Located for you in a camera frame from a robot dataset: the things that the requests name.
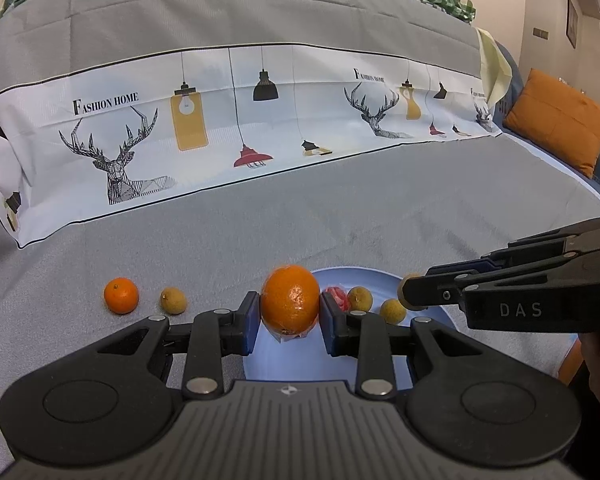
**yellow lamp illustration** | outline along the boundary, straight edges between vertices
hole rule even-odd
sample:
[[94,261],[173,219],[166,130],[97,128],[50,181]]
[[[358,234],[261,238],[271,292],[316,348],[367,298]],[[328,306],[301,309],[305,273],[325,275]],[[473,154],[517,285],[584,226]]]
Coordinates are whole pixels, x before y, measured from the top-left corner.
[[178,149],[181,152],[202,148],[208,145],[205,120],[202,116],[202,96],[196,88],[190,88],[184,77],[184,63],[180,53],[182,65],[182,85],[171,97],[171,117],[173,128],[176,132]]
[[422,117],[422,111],[418,106],[417,102],[413,98],[413,85],[409,83],[409,80],[402,83],[402,86],[398,88],[398,92],[404,97],[404,100],[407,101],[407,120],[409,121],[417,121]]

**white banner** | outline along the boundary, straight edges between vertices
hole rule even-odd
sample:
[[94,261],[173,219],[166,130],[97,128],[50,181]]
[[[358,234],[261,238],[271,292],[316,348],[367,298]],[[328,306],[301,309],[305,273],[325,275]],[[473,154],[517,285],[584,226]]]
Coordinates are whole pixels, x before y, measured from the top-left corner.
[[9,89],[0,131],[0,220],[20,247],[209,187],[500,132],[478,78],[298,44],[170,52]]

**light yellow cloth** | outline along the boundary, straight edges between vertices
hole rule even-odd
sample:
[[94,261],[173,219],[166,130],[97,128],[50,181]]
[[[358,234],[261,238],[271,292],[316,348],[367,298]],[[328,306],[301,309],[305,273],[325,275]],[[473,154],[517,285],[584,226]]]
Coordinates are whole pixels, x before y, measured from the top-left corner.
[[493,36],[481,28],[475,29],[480,41],[480,77],[487,105],[491,110],[509,90],[512,72]]

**pendant lamp illustration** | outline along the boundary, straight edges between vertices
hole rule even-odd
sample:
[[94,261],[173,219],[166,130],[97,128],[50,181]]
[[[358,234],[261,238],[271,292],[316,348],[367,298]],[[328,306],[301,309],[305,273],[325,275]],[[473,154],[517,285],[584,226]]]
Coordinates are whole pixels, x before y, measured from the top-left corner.
[[[438,69],[438,80],[440,80],[440,69]],[[444,99],[446,97],[445,87],[442,86],[442,81],[440,81],[440,91],[433,96],[434,99]]]
[[202,115],[202,96],[195,87],[189,87],[184,77],[183,54],[180,53],[182,85],[171,97],[171,117],[176,142],[181,152],[208,145],[205,120]]
[[22,205],[22,199],[19,192],[14,192],[8,199],[4,200],[4,207],[7,210],[7,222],[13,232],[18,230],[18,209]]
[[296,69],[294,61],[294,46],[291,45],[291,79],[294,82],[294,110],[296,111],[296,127],[298,128],[298,135],[302,139],[302,156],[331,155],[331,153],[333,153],[331,150],[327,148],[321,148],[320,146],[317,146],[316,144],[302,138],[302,132],[300,131],[300,121],[298,119],[298,102],[296,101]]
[[231,69],[231,85],[234,89],[235,123],[238,125],[238,133],[240,134],[240,140],[242,141],[240,157],[234,162],[234,168],[238,168],[239,166],[261,168],[265,165],[266,160],[273,160],[273,157],[271,155],[266,155],[265,153],[258,153],[244,143],[244,137],[242,136],[242,130],[240,129],[240,119],[238,118],[238,99],[235,96],[234,67],[231,62],[231,49],[228,48],[227,50],[229,52],[229,69]]
[[418,106],[417,102],[413,98],[413,85],[409,83],[409,77],[407,76],[407,81],[402,83],[402,86],[398,88],[398,92],[404,97],[404,100],[407,101],[407,120],[408,121],[417,121],[422,117],[422,110]]
[[455,124],[454,124],[454,127],[453,127],[453,131],[454,131],[454,133],[458,134],[461,137],[471,137],[471,135],[466,134],[466,133],[461,132],[460,130],[458,130],[458,128],[456,127]]
[[[451,103],[452,103],[452,108],[456,109],[456,94],[451,94]],[[461,132],[460,130],[458,130],[458,127],[456,126],[456,124],[454,123],[454,127],[452,128],[452,130],[454,131],[454,133],[456,135],[459,135],[461,137],[471,137],[471,135],[466,134],[464,132]]]
[[440,132],[440,131],[438,131],[438,130],[436,129],[436,127],[433,125],[433,121],[431,121],[431,126],[429,127],[429,133],[430,133],[431,135],[444,135],[444,136],[446,136],[446,134],[445,134],[445,133],[443,133],[443,132]]
[[304,152],[302,153],[304,156],[311,155],[330,155],[333,153],[331,150],[327,148],[321,148],[320,146],[316,146],[314,143],[305,140],[302,143],[302,147],[304,148]]
[[254,101],[270,101],[278,98],[278,89],[275,83],[270,81],[269,72],[264,70],[264,54],[262,45],[260,46],[260,59],[262,60],[262,71],[260,72],[260,81],[253,89]]

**blue sofa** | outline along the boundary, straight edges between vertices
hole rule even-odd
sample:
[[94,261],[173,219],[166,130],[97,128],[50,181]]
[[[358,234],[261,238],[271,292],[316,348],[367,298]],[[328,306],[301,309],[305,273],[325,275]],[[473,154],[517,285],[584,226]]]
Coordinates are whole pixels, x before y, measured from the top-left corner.
[[534,145],[536,148],[538,148],[539,150],[541,150],[542,152],[547,154],[552,159],[560,162],[565,167],[570,168],[570,170],[572,170],[573,173],[576,174],[577,177],[579,177],[583,181],[590,184],[591,187],[593,187],[593,189],[595,189],[598,193],[600,193],[600,155],[598,156],[598,161],[597,161],[596,167],[594,168],[594,171],[593,171],[593,178],[590,179],[590,178],[585,177],[583,174],[581,174],[576,169],[571,168],[565,162],[563,162],[562,160],[559,160],[557,157],[553,156],[551,153],[547,152],[547,150],[543,150],[538,145],[532,143],[530,140],[525,139],[524,137],[520,136],[516,132],[509,130],[508,128],[503,126],[502,121],[504,120],[504,118],[507,116],[507,114],[509,113],[511,108],[513,108],[513,105],[518,100],[520,92],[522,92],[522,89],[524,88],[525,84],[522,81],[522,76],[520,75],[520,70],[518,69],[518,65],[514,61],[514,59],[511,57],[511,54],[509,53],[509,51],[501,44],[498,44],[498,46],[500,47],[500,50],[502,51],[504,57],[507,59],[507,61],[511,65],[511,71],[513,72],[513,79],[511,80],[511,85],[509,85],[509,91],[507,91],[507,94],[496,104],[496,110],[494,113],[493,121],[502,129],[503,132],[506,132],[514,137],[517,137],[518,139],[523,140],[524,142]]

